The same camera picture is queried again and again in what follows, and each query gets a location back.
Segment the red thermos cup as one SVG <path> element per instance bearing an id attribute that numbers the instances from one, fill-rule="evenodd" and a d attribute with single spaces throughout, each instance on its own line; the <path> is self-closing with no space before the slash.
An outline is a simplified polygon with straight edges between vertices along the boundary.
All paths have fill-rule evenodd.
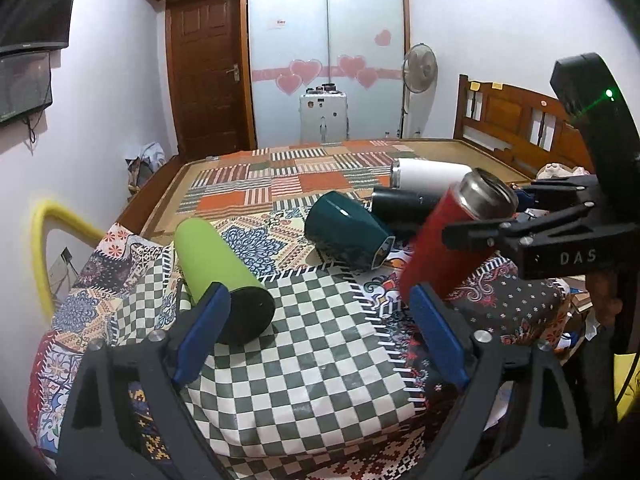
<path id="1" fill-rule="evenodd" d="M 515 192 L 490 172 L 475 168 L 448 188 L 428 215 L 402 271 L 399 291 L 409 301 L 411 289 L 427 282 L 446 297 L 494 252 L 487 242 L 470 239 L 472 227 L 511 219 L 518 208 Z"/>

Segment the white thermos cup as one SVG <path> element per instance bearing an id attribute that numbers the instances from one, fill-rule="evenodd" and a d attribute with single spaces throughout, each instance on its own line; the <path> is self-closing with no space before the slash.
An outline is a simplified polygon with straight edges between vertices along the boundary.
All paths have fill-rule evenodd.
<path id="1" fill-rule="evenodd" d="M 471 171 L 471 167 L 454 162 L 398 158 L 390 166 L 390 187 L 420 194 L 442 195 Z"/>

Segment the wooden bed headboard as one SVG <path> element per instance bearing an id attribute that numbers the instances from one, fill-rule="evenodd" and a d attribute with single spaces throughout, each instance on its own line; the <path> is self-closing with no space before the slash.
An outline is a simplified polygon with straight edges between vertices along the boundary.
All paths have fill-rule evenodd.
<path id="1" fill-rule="evenodd" d="M 529 177 L 552 162 L 594 171 L 586 144 L 560 101 L 510 84 L 460 75 L 454 138 Z"/>

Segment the black thermos bottle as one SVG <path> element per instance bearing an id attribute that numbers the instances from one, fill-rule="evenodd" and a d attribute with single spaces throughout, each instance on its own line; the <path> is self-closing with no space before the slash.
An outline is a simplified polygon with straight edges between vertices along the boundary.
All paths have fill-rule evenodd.
<path id="1" fill-rule="evenodd" d="M 400 188 L 376 186 L 371 194 L 371 214 L 392 232 L 396 240 L 416 237 L 442 194 L 416 193 Z"/>

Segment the green thermos bottle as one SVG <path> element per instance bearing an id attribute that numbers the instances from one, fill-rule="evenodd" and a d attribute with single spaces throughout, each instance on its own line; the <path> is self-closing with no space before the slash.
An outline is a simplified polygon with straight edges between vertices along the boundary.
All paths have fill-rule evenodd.
<path id="1" fill-rule="evenodd" d="M 242 346 L 267 329 L 276 310 L 273 296 L 210 223 L 201 218 L 184 220 L 176 229 L 174 246 L 194 302 L 213 283 L 228 289 L 230 313 L 221 326 L 221 344 Z"/>

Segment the patchwork bed quilt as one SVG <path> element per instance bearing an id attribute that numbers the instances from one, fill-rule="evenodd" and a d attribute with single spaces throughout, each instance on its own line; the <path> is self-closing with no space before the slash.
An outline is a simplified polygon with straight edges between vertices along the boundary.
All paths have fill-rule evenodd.
<path id="1" fill-rule="evenodd" d="M 306 240 L 311 206 L 337 191 L 366 202 L 390 165 L 424 158 L 524 176 L 458 141 L 349 141 L 262 148 L 183 167 L 142 233 L 101 237 L 56 307 L 30 378 L 29 429 L 49 466 L 89 341 L 135 344 L 190 308 L 174 236 L 200 218 L 270 292 L 271 324 L 218 344 L 182 397 L 235 479 L 398 479 L 425 453 L 456 397 L 399 298 L 411 252 L 350 270 Z"/>

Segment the yellow foam tube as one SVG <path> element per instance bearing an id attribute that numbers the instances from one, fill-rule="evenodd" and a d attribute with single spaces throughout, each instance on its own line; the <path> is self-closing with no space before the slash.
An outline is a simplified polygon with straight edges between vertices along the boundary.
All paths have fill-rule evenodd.
<path id="1" fill-rule="evenodd" d="M 49 223 L 53 223 L 54 226 L 67 234 L 92 246 L 99 244 L 105 234 L 104 230 L 98 229 L 54 200 L 40 200 L 37 203 L 32 213 L 32 222 L 30 222 L 29 247 L 36 291 L 42 313 L 47 320 L 52 318 L 55 311 L 46 258 Z"/>

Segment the standing electric fan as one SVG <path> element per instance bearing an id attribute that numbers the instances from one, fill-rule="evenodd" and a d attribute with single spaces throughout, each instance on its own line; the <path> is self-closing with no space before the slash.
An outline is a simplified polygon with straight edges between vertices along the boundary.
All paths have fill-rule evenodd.
<path id="1" fill-rule="evenodd" d="M 419 42 L 404 56 L 401 69 L 402 101 L 400 109 L 399 137 L 405 139 L 409 133 L 408 120 L 410 101 L 414 94 L 427 92 L 437 79 L 438 65 L 433 49 Z"/>

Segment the dark green mug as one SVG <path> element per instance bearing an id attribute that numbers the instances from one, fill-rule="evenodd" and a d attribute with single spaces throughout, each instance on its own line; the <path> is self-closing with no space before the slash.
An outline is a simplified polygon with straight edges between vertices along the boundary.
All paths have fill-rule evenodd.
<path id="1" fill-rule="evenodd" d="M 337 191 L 314 203 L 304 235 L 319 252 L 360 271 L 382 266 L 395 244 L 390 230 L 365 206 Z"/>

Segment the pile of clothes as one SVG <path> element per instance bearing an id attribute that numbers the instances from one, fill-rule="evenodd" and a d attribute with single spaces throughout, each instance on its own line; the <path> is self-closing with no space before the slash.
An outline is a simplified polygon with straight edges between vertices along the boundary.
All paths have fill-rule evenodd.
<path id="1" fill-rule="evenodd" d="M 162 146 L 153 142 L 143 145 L 133 158 L 126 158 L 126 164 L 128 191 L 134 195 L 166 164 L 166 155 Z"/>

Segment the white suitcase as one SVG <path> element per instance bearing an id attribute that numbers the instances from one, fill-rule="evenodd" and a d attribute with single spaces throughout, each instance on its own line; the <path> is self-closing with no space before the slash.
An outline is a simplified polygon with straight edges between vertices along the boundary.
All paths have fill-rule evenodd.
<path id="1" fill-rule="evenodd" d="M 299 98 L 300 143 L 321 144 L 349 138 L 346 93 L 333 82 L 307 88 Z"/>

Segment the sliding wardrobe with hearts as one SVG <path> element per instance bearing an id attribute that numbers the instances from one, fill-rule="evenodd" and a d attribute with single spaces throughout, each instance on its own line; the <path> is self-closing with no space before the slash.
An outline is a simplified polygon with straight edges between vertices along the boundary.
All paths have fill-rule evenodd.
<path id="1" fill-rule="evenodd" d="M 333 82 L 349 140 L 399 136 L 405 0 L 247 0 L 257 144 L 300 143 L 299 98 Z"/>

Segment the brown wooden door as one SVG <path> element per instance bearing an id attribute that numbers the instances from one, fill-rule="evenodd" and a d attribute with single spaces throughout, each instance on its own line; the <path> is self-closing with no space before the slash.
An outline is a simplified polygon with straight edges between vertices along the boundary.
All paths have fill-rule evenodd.
<path id="1" fill-rule="evenodd" d="M 178 151 L 198 160 L 249 150 L 240 0 L 167 0 L 166 61 Z"/>

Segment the small black wall monitor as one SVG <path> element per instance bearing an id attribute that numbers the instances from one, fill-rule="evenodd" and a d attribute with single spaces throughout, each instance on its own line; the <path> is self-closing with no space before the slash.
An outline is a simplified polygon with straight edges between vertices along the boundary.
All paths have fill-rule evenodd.
<path id="1" fill-rule="evenodd" d="M 4 56 L 0 70 L 0 122 L 15 122 L 52 104 L 48 52 Z"/>

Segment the wall-mounted black television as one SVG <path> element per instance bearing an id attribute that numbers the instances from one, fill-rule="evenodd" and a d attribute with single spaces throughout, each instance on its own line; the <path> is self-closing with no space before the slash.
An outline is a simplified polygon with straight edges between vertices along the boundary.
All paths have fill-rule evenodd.
<path id="1" fill-rule="evenodd" d="M 1 40 L 1 54 L 67 48 L 73 3 L 74 0 L 29 0 Z"/>

